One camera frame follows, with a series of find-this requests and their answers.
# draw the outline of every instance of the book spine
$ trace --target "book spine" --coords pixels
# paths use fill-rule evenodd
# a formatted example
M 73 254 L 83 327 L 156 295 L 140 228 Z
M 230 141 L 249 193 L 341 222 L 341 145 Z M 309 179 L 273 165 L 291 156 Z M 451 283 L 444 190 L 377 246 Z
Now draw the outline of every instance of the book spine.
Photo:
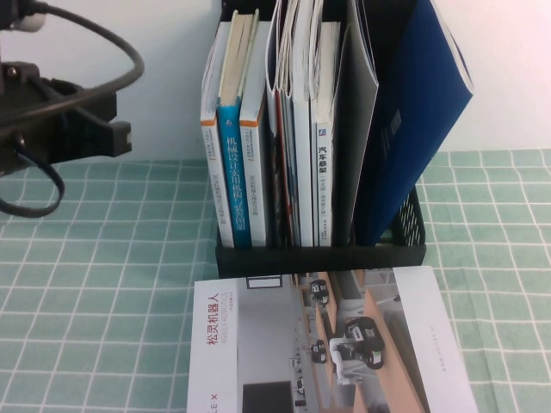
M 236 248 L 251 247 L 251 227 L 249 225 L 249 208 L 245 190 L 245 169 L 241 134 L 239 132 L 240 101 L 235 106 L 218 106 L 220 123 L 220 142 L 224 165 L 226 166 L 226 183 L 232 215 L 233 241 Z
M 273 243 L 275 247 L 285 245 L 285 219 L 283 218 L 283 172 L 282 172 L 282 144 L 280 143 L 281 134 L 278 132 L 277 124 L 277 102 L 276 93 L 271 91 L 267 94 L 266 103 L 268 107 L 268 165 L 270 167 L 270 190 L 272 196 L 273 207 L 272 212 L 272 229 Z
M 285 106 L 284 94 L 279 91 L 276 92 L 276 103 L 277 103 L 277 122 L 280 130 L 279 144 L 281 145 L 281 166 L 282 166 L 282 195 L 285 202 L 285 223 L 287 224 L 287 239 L 294 245 L 294 231 L 293 231 L 293 208 L 291 204 L 289 182 L 290 174 L 288 169 L 288 154 L 287 147 L 285 144 L 285 139 L 287 135 L 285 115 L 283 113 L 283 108 Z
M 285 96 L 285 106 L 283 116 L 285 119 L 287 147 L 287 167 L 288 167 L 288 185 L 289 196 L 291 202 L 291 223 L 293 226 L 294 245 L 301 246 L 300 243 L 300 215 L 299 215 L 299 188 L 296 175 L 296 149 L 294 147 L 294 116 L 293 116 L 293 100 L 290 96 Z
M 318 124 L 317 138 L 319 246 L 331 247 L 333 224 L 333 128 L 331 123 Z
M 294 101 L 294 155 L 300 222 L 300 245 L 313 247 L 312 146 L 309 101 Z
M 240 121 L 241 145 L 243 146 L 243 163 L 247 187 L 247 204 L 251 224 L 251 242 L 253 247 L 266 246 L 266 225 L 263 187 L 263 154 L 260 148 L 259 122 Z
M 220 151 L 220 136 L 216 118 L 213 122 L 202 122 L 201 130 L 207 153 L 208 174 L 213 188 L 213 198 L 216 208 L 216 218 L 220 229 L 222 246 L 233 248 L 232 219 L 227 199 L 226 181 L 224 177 L 224 164 Z
M 319 207 L 318 207 L 318 128 L 316 124 L 317 100 L 310 101 L 310 157 L 312 163 L 312 216 L 313 216 L 313 246 L 319 247 Z

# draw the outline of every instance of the white book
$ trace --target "white book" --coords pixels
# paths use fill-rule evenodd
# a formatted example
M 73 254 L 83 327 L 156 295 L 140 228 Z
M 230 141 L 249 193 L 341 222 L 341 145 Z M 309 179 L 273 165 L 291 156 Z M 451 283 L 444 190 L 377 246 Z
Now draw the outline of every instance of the white book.
M 312 0 L 299 0 L 293 35 L 291 79 L 294 123 L 294 160 L 298 195 L 300 245 L 313 247 L 312 146 L 308 59 Z
M 210 175 L 210 183 L 213 189 L 220 239 L 222 246 L 226 248 L 233 248 L 234 244 L 232 217 L 227 199 L 225 170 L 216 118 L 216 106 L 230 27 L 230 22 L 221 22 L 218 26 L 216 39 L 208 56 L 201 84 L 201 130 L 205 142 L 208 174 Z
M 289 241 L 293 245 L 300 244 L 300 236 L 298 235 L 297 212 L 295 207 L 294 187 L 293 182 L 293 162 L 291 152 L 294 151 L 293 142 L 293 117 L 292 117 L 292 102 L 290 99 L 290 90 L 292 89 L 290 79 L 290 60 L 292 33 L 296 11 L 298 9 L 298 0 L 289 0 L 287 14 L 283 24 L 281 44 L 279 46 L 278 59 L 275 66 L 275 90 L 277 102 L 277 119 L 278 132 L 281 134 L 282 145 L 282 174 L 283 174 L 283 192 L 285 198 L 285 220 L 287 221 L 287 229 Z
M 270 240 L 269 213 L 269 147 L 266 129 L 265 50 L 270 31 L 269 22 L 259 22 L 254 39 L 245 90 L 241 102 L 239 128 L 243 147 L 245 184 L 253 247 L 264 247 Z
M 274 14 L 269 27 L 269 37 L 266 40 L 265 65 L 266 71 L 266 101 L 268 103 L 269 129 L 277 136 L 277 103 L 276 103 L 276 63 L 279 60 L 280 26 L 282 20 L 282 0 L 275 2 Z
M 350 49 L 348 50 L 347 77 L 354 79 L 355 87 L 349 89 L 350 104 L 346 114 L 346 139 L 341 141 L 338 161 L 338 209 L 335 211 L 339 225 L 334 228 L 336 245 L 350 244 L 352 221 L 363 158 L 368 144 L 371 120 L 375 109 L 379 81 L 371 59 L 369 38 L 362 33 L 360 13 L 355 0 L 348 1 L 347 22 L 350 28 Z
M 308 88 L 310 90 L 310 147 L 312 153 L 312 213 L 313 245 L 319 246 L 319 204 L 318 204 L 318 131 L 316 127 L 316 108 L 319 88 L 319 32 L 323 14 L 324 0 L 315 0 L 313 4 L 312 26 L 310 27 L 310 51 L 308 53 Z
M 338 278 L 197 281 L 187 411 L 478 411 L 432 268 Z M 321 298 L 303 289 L 315 285 L 326 287 L 323 311 Z M 381 366 L 372 370 L 366 364 L 375 359 Z
M 340 23 L 321 23 L 319 93 L 316 105 L 319 246 L 331 246 L 334 181 L 335 103 L 340 64 Z

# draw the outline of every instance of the magazine cover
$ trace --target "magazine cover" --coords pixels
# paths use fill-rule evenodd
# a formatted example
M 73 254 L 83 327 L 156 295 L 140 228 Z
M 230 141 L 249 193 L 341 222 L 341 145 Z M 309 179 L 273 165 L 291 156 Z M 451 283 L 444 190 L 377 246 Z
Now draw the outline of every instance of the magazine cover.
M 195 283 L 188 412 L 477 411 L 429 267 Z

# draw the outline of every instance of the black cable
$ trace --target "black cable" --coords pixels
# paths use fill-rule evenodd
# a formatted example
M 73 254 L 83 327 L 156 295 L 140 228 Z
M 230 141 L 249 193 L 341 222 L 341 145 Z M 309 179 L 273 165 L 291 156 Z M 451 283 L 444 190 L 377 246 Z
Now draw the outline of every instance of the black cable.
M 10 204 L 0 198 L 0 212 L 7 213 L 9 215 L 15 215 L 22 218 L 42 218 L 53 213 L 59 207 L 59 203 L 63 200 L 65 195 L 65 184 L 63 179 L 59 176 L 58 171 L 53 168 L 52 165 L 40 160 L 39 157 L 35 157 L 26 147 L 25 143 L 20 136 L 14 137 L 14 149 L 15 154 L 18 157 L 23 158 L 29 163 L 36 165 L 48 178 L 50 178 L 58 190 L 58 199 L 54 203 L 45 206 L 43 208 L 29 208 L 28 206 L 19 206 Z
M 104 95 L 111 94 L 117 90 L 126 88 L 138 80 L 145 70 L 145 63 L 138 51 L 134 49 L 127 41 L 114 34 L 113 32 L 91 22 L 80 15 L 75 15 L 70 11 L 60 9 L 41 2 L 22 2 L 27 6 L 23 10 L 24 15 L 48 14 L 56 15 L 78 26 L 86 28 L 95 34 L 102 36 L 119 47 L 134 63 L 134 67 L 128 73 L 116 78 L 110 82 L 101 84 L 92 89 L 77 92 L 74 95 L 59 98 L 56 101 L 49 101 L 30 105 L 26 108 L 20 108 L 0 113 L 0 127 L 11 126 L 33 118 L 47 117 L 55 114 L 61 114 L 72 108 L 82 106 L 90 100 L 95 100 Z

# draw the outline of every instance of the book title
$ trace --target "book title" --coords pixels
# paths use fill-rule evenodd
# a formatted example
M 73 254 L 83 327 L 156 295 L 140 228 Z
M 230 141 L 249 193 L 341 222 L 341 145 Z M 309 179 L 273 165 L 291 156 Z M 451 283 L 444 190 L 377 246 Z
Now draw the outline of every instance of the book title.
M 257 217 L 258 216 L 258 197 L 257 197 L 257 180 L 254 175 L 249 176 L 249 182 L 251 186 L 251 204 L 252 209 L 250 213 Z
M 233 293 L 216 293 L 208 298 L 207 345 L 226 344 L 228 312 L 233 310 Z
M 239 176 L 238 161 L 238 143 L 235 138 L 227 138 L 227 151 L 229 153 L 230 175 L 232 177 L 232 198 L 235 211 L 235 224 L 238 231 L 245 230 L 245 200 L 243 198 L 243 183 Z
M 327 212 L 327 147 L 318 148 L 318 175 L 319 175 L 319 213 L 323 216 Z

